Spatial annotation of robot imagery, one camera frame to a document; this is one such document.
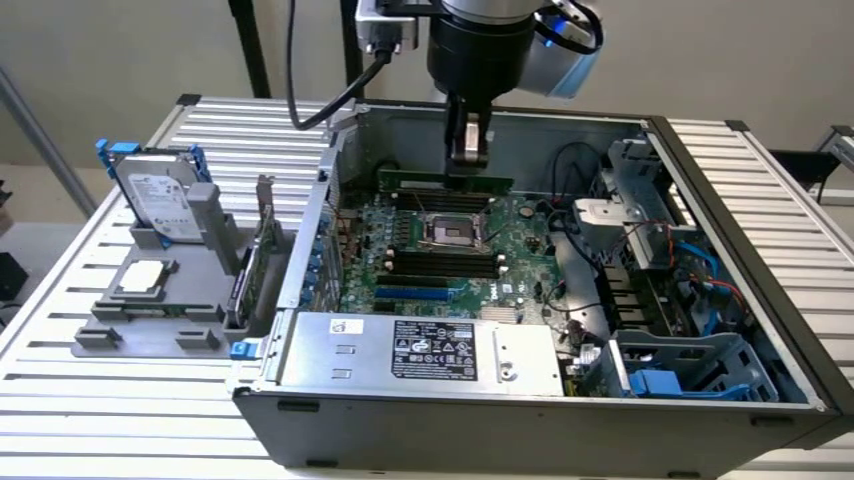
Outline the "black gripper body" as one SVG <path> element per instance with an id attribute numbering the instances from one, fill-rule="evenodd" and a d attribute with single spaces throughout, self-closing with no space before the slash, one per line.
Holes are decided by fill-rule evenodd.
<path id="1" fill-rule="evenodd" d="M 516 88 L 535 20 L 488 25 L 446 15 L 430 21 L 427 70 L 436 88 L 475 107 Z"/>

